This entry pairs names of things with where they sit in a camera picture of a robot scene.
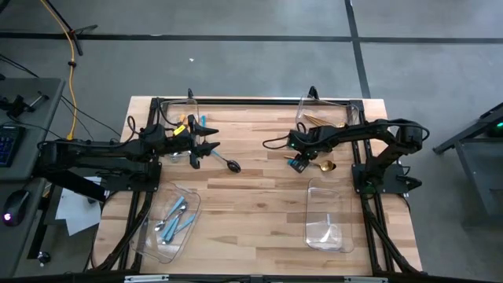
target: gold spoon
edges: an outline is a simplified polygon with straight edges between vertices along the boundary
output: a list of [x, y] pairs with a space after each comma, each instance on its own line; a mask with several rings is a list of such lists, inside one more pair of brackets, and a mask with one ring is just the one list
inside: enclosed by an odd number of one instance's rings
[[[294, 160], [295, 157], [291, 157], [291, 156], [283, 156], [284, 158], [286, 159], [290, 159], [290, 160]], [[332, 161], [330, 160], [325, 160], [325, 161], [322, 161], [321, 163], [317, 164], [315, 162], [310, 162], [310, 164], [313, 164], [313, 165], [316, 165], [320, 168], [320, 170], [324, 171], [324, 172], [329, 172], [329, 171], [332, 171], [334, 169], [336, 169], [337, 165], [335, 165]]]

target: gray desk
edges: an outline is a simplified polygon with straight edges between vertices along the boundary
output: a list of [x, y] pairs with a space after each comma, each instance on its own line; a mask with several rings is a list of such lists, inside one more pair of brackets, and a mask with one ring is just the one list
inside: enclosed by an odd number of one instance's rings
[[[17, 94], [25, 97], [30, 103], [37, 91], [50, 97], [48, 101], [38, 105], [33, 113], [23, 113], [19, 120], [24, 123], [34, 124], [49, 128], [64, 88], [60, 79], [6, 79], [0, 81], [0, 94], [4, 97], [15, 97]], [[9, 121], [5, 112], [0, 110], [0, 124]], [[13, 161], [12, 167], [0, 168], [0, 209], [7, 197], [14, 191], [22, 189], [31, 176], [35, 161], [39, 154], [37, 143], [45, 140], [47, 133], [44, 130], [27, 127], [19, 151]], [[12, 277], [25, 248], [26, 240], [33, 225], [39, 202], [42, 198], [45, 181], [35, 179], [29, 182], [24, 189], [30, 191], [30, 200], [23, 222], [19, 226], [7, 227], [0, 222], [0, 277]]]
[[[22, 123], [30, 123], [42, 128], [49, 128], [53, 121], [58, 102], [63, 92], [64, 82], [60, 79], [6, 79], [0, 81], [0, 95], [12, 101], [18, 94], [31, 103], [38, 97], [37, 91], [49, 97], [48, 101], [37, 104], [32, 113], [23, 113], [18, 117]], [[10, 122], [5, 112], [0, 110], [0, 124]], [[1, 181], [23, 181], [31, 176], [35, 161], [39, 155], [37, 144], [46, 139], [47, 132], [34, 127], [27, 127], [23, 140], [8, 168], [0, 168]]]

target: keyboard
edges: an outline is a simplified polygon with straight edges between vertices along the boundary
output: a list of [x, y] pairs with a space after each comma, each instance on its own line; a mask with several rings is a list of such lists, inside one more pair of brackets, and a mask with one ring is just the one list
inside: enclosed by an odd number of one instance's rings
[[0, 167], [10, 167], [13, 163], [23, 133], [23, 127], [0, 127]]

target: concrete floor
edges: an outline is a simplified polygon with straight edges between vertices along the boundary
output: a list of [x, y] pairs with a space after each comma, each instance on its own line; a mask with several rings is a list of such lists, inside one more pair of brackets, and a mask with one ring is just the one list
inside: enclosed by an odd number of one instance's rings
[[[53, 3], [76, 28], [99, 24], [96, 33], [350, 34], [343, 0]], [[503, 2], [496, 0], [353, 0], [353, 6], [360, 36], [503, 36]], [[12, 2], [0, 15], [0, 30], [59, 32], [35, 0]], [[132, 95], [185, 95], [188, 87], [196, 95], [298, 97], [315, 85], [322, 97], [362, 97], [350, 43], [85, 41], [83, 49], [75, 74], [79, 107], [117, 130]], [[0, 39], [0, 53], [40, 76], [68, 76], [63, 40]], [[479, 199], [455, 152], [436, 156], [430, 150], [501, 102], [503, 45], [362, 44], [362, 53], [372, 98], [385, 99], [390, 118], [416, 120], [431, 131], [423, 151], [402, 159], [424, 183], [409, 200], [424, 270], [503, 281], [503, 233], [463, 228], [464, 218], [479, 210]], [[28, 77], [6, 64], [0, 73]], [[81, 119], [95, 138], [113, 137]], [[70, 122], [61, 106], [51, 130], [65, 135]], [[86, 137], [81, 127], [76, 133]], [[51, 231], [44, 245], [53, 262], [43, 269], [35, 261], [23, 263], [17, 275], [80, 271], [93, 232], [68, 237], [64, 229]]]

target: white paper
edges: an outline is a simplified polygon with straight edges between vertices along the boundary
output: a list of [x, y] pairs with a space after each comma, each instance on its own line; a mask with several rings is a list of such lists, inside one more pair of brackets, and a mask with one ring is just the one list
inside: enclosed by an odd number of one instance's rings
[[[98, 177], [86, 177], [86, 179], [93, 182], [101, 180]], [[56, 219], [66, 220], [68, 234], [71, 236], [100, 222], [100, 204], [97, 201], [90, 204], [86, 197], [69, 189], [63, 189], [56, 211]]]

